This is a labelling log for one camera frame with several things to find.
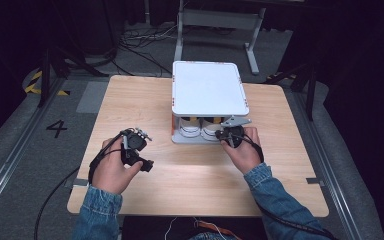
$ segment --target jacket sleeve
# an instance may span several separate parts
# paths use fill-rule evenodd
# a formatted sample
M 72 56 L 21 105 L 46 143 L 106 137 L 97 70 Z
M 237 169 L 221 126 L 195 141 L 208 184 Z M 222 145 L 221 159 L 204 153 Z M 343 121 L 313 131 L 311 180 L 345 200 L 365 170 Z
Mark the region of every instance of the jacket sleeve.
M 121 209 L 121 195 L 89 186 L 72 239 L 117 239 L 117 214 Z
M 322 231 L 322 226 L 310 211 L 289 195 L 282 183 L 272 177 L 271 169 L 261 163 L 244 175 L 255 201 L 261 208 L 287 221 L 299 223 Z M 272 239 L 327 239 L 326 237 L 298 230 L 263 214 L 267 234 Z

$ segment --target handheld controller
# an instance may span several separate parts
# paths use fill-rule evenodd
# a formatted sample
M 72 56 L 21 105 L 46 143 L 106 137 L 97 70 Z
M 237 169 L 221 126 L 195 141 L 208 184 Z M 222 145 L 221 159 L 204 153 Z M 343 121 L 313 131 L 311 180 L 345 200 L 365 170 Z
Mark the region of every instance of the handheld controller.
M 89 184 L 92 184 L 93 174 L 95 173 L 96 168 L 98 167 L 101 160 L 108 154 L 107 150 L 114 144 L 114 142 L 123 137 L 123 143 L 120 146 L 120 149 L 115 151 L 121 151 L 121 161 L 123 164 L 128 164 L 132 166 L 138 161 L 142 161 L 143 165 L 141 167 L 141 171 L 149 172 L 154 164 L 154 161 L 146 160 L 144 158 L 139 157 L 139 151 L 142 151 L 147 145 L 145 139 L 152 141 L 152 139 L 148 136 L 148 134 L 142 131 L 140 128 L 128 128 L 126 130 L 121 131 L 117 136 L 115 136 L 107 146 L 101 149 L 93 161 L 89 165 L 89 174 L 88 181 Z

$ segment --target black curtain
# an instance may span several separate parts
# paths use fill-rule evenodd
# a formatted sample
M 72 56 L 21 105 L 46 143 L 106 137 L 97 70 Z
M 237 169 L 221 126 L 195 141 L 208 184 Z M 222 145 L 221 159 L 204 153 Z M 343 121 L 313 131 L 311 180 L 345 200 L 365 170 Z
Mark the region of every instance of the black curtain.
M 37 19 L 29 1 L 0 1 L 0 127 L 25 97 L 25 76 L 40 65 Z
M 332 13 L 302 16 L 278 70 L 319 54 L 317 80 L 329 87 L 324 105 L 375 201 L 384 231 L 384 1 L 343 1 Z
M 366 4 L 359 7 L 367 9 Z M 365 20 L 360 31 L 354 29 L 346 33 L 350 42 L 361 40 L 357 40 L 347 54 L 342 54 L 348 58 L 325 60 L 333 66 L 341 66 L 338 73 L 327 74 L 333 77 L 329 81 L 325 106 L 375 201 L 384 230 L 384 3 L 376 2 L 371 6 L 373 11 L 360 15 Z M 362 23 L 362 19 L 351 23 Z M 358 36 L 362 32 L 366 33 L 363 39 Z M 334 59 L 341 59 L 342 63 L 332 63 Z

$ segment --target white lid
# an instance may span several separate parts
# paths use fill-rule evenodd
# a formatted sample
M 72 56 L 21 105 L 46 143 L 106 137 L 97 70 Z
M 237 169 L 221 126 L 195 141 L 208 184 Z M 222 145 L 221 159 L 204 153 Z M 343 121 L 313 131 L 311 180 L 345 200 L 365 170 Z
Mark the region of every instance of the white lid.
M 175 116 L 246 116 L 248 103 L 234 63 L 173 63 L 172 110 Z

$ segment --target gray carpet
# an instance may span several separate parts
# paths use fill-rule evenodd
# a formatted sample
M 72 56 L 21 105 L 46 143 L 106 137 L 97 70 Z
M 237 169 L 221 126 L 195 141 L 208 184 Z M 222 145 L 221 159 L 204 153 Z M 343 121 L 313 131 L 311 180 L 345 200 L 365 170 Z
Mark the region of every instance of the gray carpet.
M 146 24 L 134 26 L 134 28 L 143 27 L 149 28 Z M 291 34 L 275 30 L 261 32 L 255 46 L 255 55 L 260 68 L 258 76 L 250 73 L 243 50 L 243 42 L 250 36 L 247 32 L 233 31 L 225 36 L 209 30 L 191 30 L 184 36 L 182 60 L 234 62 L 238 66 L 243 82 L 261 83 L 266 76 L 276 72 Z M 151 54 L 162 66 L 171 70 L 175 42 L 174 38 L 167 38 L 135 50 Z M 126 50 L 118 52 L 116 63 L 135 75 L 170 77 L 170 74 L 161 71 L 152 62 Z M 111 75 L 119 73 L 112 63 L 97 69 Z M 26 82 L 32 74 L 26 76 Z M 92 77 L 84 70 L 73 70 L 68 80 L 64 82 L 62 90 L 71 91 L 71 94 L 56 96 L 0 195 L 0 239 L 33 238 L 36 217 L 42 203 L 56 184 L 81 162 L 108 80 L 109 78 Z M 299 105 L 302 103 L 297 101 L 295 96 L 296 94 L 305 96 L 305 93 L 292 93 L 288 89 L 289 84 L 288 81 L 281 82 L 316 175 L 323 181 L 317 150 L 305 127 L 305 121 L 308 120 L 300 113 Z M 349 209 L 355 217 L 361 239 L 383 239 L 373 200 L 355 169 L 346 145 L 322 105 L 327 91 L 326 86 L 317 84 L 313 124 L 337 174 Z M 0 130 L 0 167 L 22 133 L 23 127 L 37 111 L 38 100 L 37 94 L 28 94 Z M 63 127 L 67 130 L 61 131 L 56 138 L 56 131 L 46 128 L 59 120 L 64 121 Z M 336 237 L 347 239 L 349 236 L 337 213 L 329 189 L 325 186 L 322 190 L 330 214 L 326 218 L 320 218 L 320 221 Z M 51 198 L 40 221 L 39 239 L 70 238 L 76 216 L 66 210 L 69 194 L 69 188 L 61 187 Z

